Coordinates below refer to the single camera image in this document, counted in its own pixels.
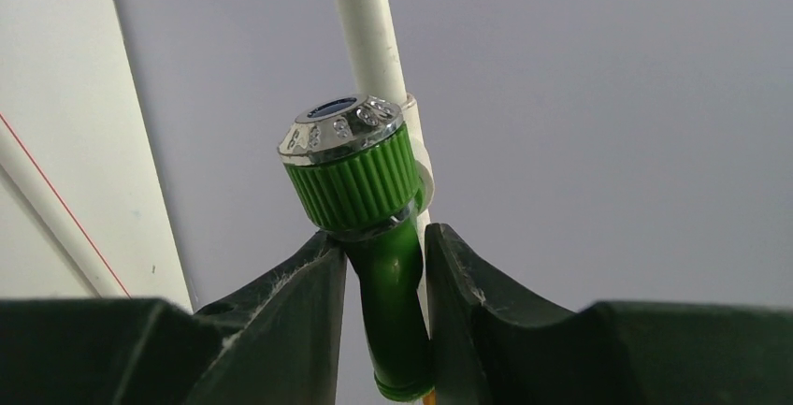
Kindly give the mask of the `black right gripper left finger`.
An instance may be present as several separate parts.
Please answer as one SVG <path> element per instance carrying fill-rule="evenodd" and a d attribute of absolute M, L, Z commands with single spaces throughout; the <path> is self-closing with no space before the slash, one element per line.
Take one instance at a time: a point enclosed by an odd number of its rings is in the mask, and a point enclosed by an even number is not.
<path fill-rule="evenodd" d="M 5 404 L 331 404 L 346 262 L 324 233 L 196 313 L 161 298 L 1 304 Z"/>

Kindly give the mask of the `white PVC pipe frame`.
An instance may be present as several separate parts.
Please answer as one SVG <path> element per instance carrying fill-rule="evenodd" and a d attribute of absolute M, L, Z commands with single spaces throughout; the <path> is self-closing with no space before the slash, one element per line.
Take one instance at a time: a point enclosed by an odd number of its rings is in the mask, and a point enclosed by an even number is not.
<path fill-rule="evenodd" d="M 198 309 L 311 234 L 277 155 L 407 99 L 388 0 L 1 0 L 1 295 Z"/>

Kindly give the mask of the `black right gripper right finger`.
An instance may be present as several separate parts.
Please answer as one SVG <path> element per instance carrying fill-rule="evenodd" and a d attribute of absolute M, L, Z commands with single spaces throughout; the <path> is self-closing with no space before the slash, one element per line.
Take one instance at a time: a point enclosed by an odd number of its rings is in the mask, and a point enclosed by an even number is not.
<path fill-rule="evenodd" d="M 440 404 L 788 404 L 789 309 L 601 300 L 567 310 L 447 224 L 425 232 Z"/>

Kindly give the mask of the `green water faucet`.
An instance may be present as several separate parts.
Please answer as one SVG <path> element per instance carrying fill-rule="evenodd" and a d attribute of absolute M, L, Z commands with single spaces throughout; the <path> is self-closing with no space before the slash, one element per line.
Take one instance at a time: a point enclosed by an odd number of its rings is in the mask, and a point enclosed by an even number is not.
<path fill-rule="evenodd" d="M 434 379 L 419 298 L 424 186 L 401 107 L 353 94 L 309 108 L 278 155 L 309 220 L 357 275 L 378 390 L 395 402 L 425 398 Z"/>

